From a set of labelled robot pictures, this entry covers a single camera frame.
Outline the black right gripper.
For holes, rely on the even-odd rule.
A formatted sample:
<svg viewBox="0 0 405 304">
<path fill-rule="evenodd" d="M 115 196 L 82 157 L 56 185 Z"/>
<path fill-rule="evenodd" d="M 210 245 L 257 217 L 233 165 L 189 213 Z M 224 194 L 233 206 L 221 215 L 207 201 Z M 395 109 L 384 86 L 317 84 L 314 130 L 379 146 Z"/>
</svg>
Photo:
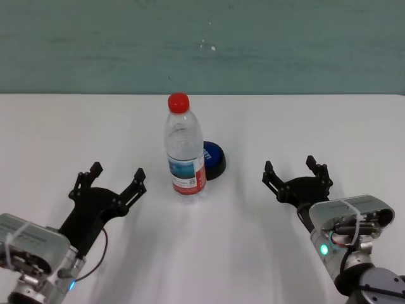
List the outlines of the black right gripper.
<svg viewBox="0 0 405 304">
<path fill-rule="evenodd" d="M 271 161 L 266 161 L 262 182 L 278 201 L 287 201 L 295 206 L 299 220 L 308 231 L 313 231 L 314 225 L 309 217 L 309 209 L 315 203 L 328 201 L 333 181 L 329 176 L 327 165 L 317 163 L 312 155 L 307 157 L 306 165 L 315 177 L 298 177 L 286 184 L 275 173 Z"/>
</svg>

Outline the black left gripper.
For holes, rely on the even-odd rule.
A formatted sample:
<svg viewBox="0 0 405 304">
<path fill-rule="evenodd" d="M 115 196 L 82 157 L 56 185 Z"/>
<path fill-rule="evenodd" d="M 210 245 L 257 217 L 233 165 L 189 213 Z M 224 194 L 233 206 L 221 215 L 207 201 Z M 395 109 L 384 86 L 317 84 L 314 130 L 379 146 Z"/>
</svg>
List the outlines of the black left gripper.
<svg viewBox="0 0 405 304">
<path fill-rule="evenodd" d="M 69 240 L 78 255 L 86 255 L 105 224 L 124 217 L 137 200 L 146 193 L 143 168 L 138 168 L 132 182 L 119 195 L 105 188 L 91 187 L 103 171 L 96 161 L 88 172 L 79 172 L 68 197 L 75 206 L 58 232 Z"/>
</svg>

